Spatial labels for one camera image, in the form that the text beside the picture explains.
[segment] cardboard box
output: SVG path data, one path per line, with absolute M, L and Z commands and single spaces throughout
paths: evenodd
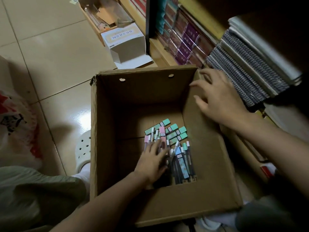
M 136 23 L 101 33 L 118 69 L 131 69 L 152 61 L 146 54 L 145 36 Z
M 144 130 L 168 118 L 185 126 L 197 181 L 141 192 L 122 222 L 136 226 L 220 213 L 242 206 L 219 127 L 189 88 L 193 65 L 101 72 L 91 81 L 91 200 L 134 170 Z

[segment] white sock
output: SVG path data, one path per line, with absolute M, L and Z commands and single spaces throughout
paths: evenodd
M 80 170 L 80 173 L 72 175 L 72 177 L 79 178 L 83 181 L 88 196 L 90 192 L 90 163 L 85 164 Z

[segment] tiled floor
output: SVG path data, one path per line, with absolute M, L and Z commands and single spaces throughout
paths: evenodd
M 70 0 L 0 0 L 0 55 L 40 125 L 47 175 L 75 174 L 75 143 L 90 129 L 93 75 L 116 68 Z

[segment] hand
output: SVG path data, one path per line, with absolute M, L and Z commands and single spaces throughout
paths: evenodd
M 160 144 L 161 140 L 157 140 L 155 143 L 148 144 L 146 150 L 142 152 L 134 170 L 135 172 L 144 174 L 149 179 L 148 184 L 152 184 L 158 180 L 167 169 L 167 166 L 159 168 L 162 159 L 169 151 L 169 149 L 164 149 L 162 152 L 156 155 Z
M 197 95 L 194 95 L 194 98 L 196 104 L 207 117 L 219 124 L 230 127 L 234 122 L 249 113 L 233 83 L 223 71 L 203 69 L 200 73 L 208 75 L 211 83 L 196 80 L 190 86 L 198 86 L 203 89 L 207 101 L 205 102 Z

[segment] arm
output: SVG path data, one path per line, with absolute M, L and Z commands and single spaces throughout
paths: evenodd
M 51 231 L 113 231 L 129 202 L 148 184 L 159 179 L 166 170 L 166 166 L 159 166 L 169 150 L 156 155 L 159 144 L 160 140 L 149 144 L 133 172 L 75 211 Z
M 219 70 L 204 69 L 211 83 L 197 80 L 191 86 L 204 90 L 207 103 L 195 100 L 212 120 L 227 126 L 264 152 L 276 167 L 309 198 L 309 145 L 295 136 L 261 119 L 245 108 L 233 84 Z

